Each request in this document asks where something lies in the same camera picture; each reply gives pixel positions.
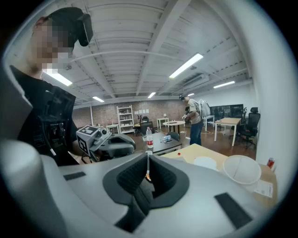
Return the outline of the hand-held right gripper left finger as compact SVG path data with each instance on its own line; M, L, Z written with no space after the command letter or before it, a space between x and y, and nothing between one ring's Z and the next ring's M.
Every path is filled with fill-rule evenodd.
M93 165L60 167L67 185L88 209L93 237L148 238L149 184L147 154L135 154Z

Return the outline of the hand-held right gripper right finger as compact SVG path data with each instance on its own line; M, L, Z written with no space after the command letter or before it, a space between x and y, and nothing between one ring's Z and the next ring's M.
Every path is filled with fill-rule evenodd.
M161 157L183 171L190 181L185 195L173 206L153 209L139 226L141 238L251 238L267 223L275 204L250 192L220 172ZM252 218L237 229L215 196L229 194Z

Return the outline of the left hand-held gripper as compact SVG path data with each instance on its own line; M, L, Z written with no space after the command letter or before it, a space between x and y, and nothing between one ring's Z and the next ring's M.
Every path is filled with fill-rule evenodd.
M104 127L85 126L76 132L79 148L94 162L99 162L96 151L102 146L102 160L130 155L135 150L134 140L126 134L112 134Z

